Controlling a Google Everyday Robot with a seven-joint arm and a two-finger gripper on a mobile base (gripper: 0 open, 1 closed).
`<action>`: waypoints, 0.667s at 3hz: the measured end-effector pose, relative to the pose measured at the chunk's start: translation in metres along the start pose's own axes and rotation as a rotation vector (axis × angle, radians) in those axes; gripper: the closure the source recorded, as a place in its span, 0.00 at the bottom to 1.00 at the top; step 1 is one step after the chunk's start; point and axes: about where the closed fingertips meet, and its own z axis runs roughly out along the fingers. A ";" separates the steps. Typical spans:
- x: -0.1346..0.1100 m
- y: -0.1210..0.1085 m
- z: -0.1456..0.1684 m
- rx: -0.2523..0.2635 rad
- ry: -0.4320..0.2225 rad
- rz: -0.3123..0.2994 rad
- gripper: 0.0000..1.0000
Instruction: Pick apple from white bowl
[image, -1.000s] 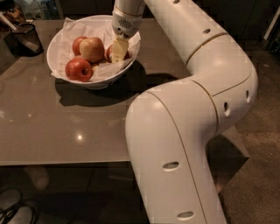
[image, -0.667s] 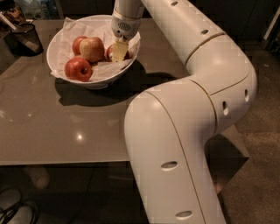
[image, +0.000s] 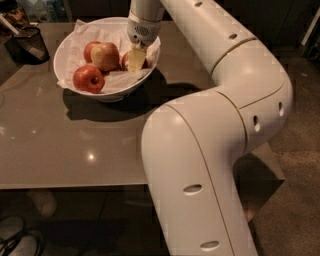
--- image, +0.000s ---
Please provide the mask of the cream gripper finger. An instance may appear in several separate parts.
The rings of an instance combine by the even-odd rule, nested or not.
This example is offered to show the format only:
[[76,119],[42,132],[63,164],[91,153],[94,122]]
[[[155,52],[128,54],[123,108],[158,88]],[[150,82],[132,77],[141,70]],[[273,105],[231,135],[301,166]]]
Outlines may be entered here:
[[128,52],[128,70],[138,71],[147,67],[147,51],[140,47],[131,47]]

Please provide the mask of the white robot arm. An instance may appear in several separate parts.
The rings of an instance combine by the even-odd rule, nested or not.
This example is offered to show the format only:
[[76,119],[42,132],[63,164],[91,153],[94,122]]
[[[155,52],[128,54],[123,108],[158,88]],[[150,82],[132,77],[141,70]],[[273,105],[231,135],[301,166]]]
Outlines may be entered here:
[[284,125],[293,89],[265,45],[214,0],[132,0],[128,35],[149,45],[168,13],[213,87],[147,119],[141,151],[171,256],[258,256],[233,165]]

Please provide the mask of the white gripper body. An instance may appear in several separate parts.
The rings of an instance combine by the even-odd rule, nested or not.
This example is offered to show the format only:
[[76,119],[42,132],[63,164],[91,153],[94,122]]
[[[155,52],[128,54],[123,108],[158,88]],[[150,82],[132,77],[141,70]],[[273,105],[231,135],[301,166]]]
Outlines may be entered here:
[[149,47],[157,39],[159,30],[159,22],[146,21],[129,12],[127,34],[133,44]]

